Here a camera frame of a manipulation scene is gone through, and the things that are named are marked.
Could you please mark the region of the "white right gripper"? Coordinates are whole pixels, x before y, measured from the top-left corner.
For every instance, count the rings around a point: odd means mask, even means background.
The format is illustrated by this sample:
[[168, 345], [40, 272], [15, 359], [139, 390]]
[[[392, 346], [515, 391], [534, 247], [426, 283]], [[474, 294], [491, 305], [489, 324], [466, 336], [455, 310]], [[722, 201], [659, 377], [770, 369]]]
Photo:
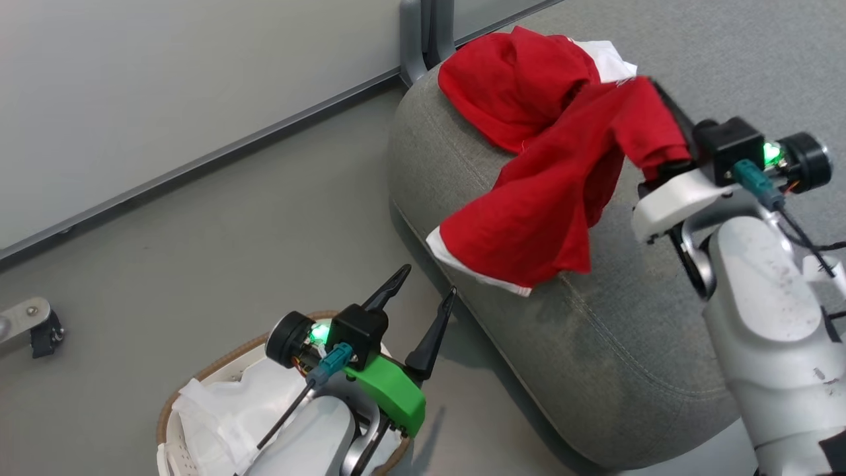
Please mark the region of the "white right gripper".
[[[688, 152], [696, 154], [693, 121], [656, 79], [650, 78], [650, 81], [665, 107], [671, 112], [685, 139]], [[673, 226], [703, 211], [717, 199], [737, 192], [740, 188], [736, 183], [717, 186], [698, 169], [671, 178], [635, 205], [632, 217], [634, 237], [638, 242], [647, 242], [653, 236], [664, 234]]]

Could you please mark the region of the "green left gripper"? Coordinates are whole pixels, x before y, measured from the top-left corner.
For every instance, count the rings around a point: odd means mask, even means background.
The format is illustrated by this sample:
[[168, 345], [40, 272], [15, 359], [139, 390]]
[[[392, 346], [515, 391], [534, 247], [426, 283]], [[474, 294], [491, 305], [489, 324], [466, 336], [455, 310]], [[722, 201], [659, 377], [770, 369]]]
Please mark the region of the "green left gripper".
[[[387, 302], [404, 285], [412, 268], [411, 264], [402, 265], [362, 303], [363, 309], [384, 311]], [[406, 356], [404, 370], [384, 355], [374, 356], [363, 370], [355, 370], [352, 365], [344, 367], [345, 376], [353, 377], [398, 430], [412, 439], [417, 437], [426, 419], [427, 400], [416, 383], [423, 383], [432, 376], [456, 296], [457, 289], [452, 286], [438, 305], [432, 325]]]

